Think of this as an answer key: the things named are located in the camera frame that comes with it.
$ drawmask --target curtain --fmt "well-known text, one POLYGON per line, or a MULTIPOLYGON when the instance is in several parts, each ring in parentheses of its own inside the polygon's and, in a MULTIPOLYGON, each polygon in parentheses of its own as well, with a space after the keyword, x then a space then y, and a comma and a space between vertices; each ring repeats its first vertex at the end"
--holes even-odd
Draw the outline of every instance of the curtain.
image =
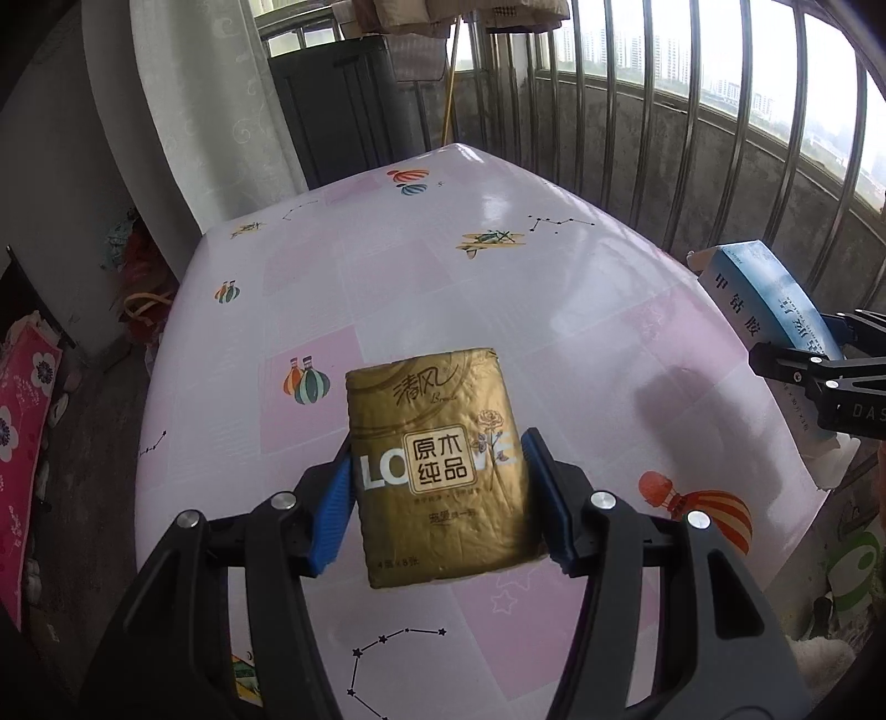
POLYGON ((205 232, 307 190, 248 0, 130 0, 138 73, 205 232))

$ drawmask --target yellow stick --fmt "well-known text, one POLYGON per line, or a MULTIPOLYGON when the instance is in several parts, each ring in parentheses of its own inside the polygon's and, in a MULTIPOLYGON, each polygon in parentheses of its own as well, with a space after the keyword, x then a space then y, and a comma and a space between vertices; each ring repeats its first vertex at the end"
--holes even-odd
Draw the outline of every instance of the yellow stick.
POLYGON ((440 146, 446 144, 449 135, 449 116, 452 114, 452 92, 455 89, 455 54, 458 52, 458 31, 462 29, 462 16, 455 18, 455 34, 452 40, 452 58, 449 60, 449 87, 446 94, 446 112, 443 114, 443 137, 440 146))

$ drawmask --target silver screw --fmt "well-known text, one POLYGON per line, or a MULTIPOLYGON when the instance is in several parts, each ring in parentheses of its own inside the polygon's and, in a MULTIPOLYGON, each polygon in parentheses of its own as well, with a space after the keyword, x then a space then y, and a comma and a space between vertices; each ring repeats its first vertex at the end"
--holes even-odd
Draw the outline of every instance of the silver screw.
POLYGON ((277 510, 291 510, 297 502, 291 492, 278 492, 271 498, 271 505, 277 510))
POLYGON ((688 522, 693 528, 698 528, 699 530, 704 530, 711 526, 711 518, 701 510, 693 510, 689 513, 686 516, 686 522, 688 522))
POLYGON ((193 528, 198 522, 200 522, 200 513, 196 510, 185 510, 182 513, 178 513, 178 517, 175 518, 175 524, 179 528, 193 528))
POLYGON ((591 505, 601 510, 611 510, 615 507, 615 496, 606 490, 600 490, 591 496, 591 505))

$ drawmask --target dark wooden floor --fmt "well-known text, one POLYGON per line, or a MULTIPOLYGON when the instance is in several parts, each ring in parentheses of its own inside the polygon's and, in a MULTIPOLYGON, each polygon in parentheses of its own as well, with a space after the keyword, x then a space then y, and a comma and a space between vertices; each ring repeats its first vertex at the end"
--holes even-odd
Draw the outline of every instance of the dark wooden floor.
POLYGON ((147 395, 144 352, 120 351, 85 372, 46 457, 48 513, 35 511, 43 594, 26 606, 27 633, 72 698, 136 573, 134 500, 138 434, 147 395))

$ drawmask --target blue gripper pad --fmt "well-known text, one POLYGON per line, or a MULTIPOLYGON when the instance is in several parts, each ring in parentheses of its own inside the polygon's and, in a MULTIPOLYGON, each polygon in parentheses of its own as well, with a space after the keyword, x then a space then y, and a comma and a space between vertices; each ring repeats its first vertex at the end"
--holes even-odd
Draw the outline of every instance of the blue gripper pad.
POLYGON ((523 433, 520 444, 529 466, 529 482, 540 509, 541 533, 548 552, 551 559, 569 574, 578 563, 579 555, 574 540, 574 512, 567 506, 561 488, 558 487, 559 468, 535 427, 530 427, 523 433))
POLYGON ((331 468, 329 487, 314 513, 314 532, 307 563, 315 575, 321 574, 338 556, 338 548, 341 547, 354 508, 351 453, 340 453, 335 462, 331 468))

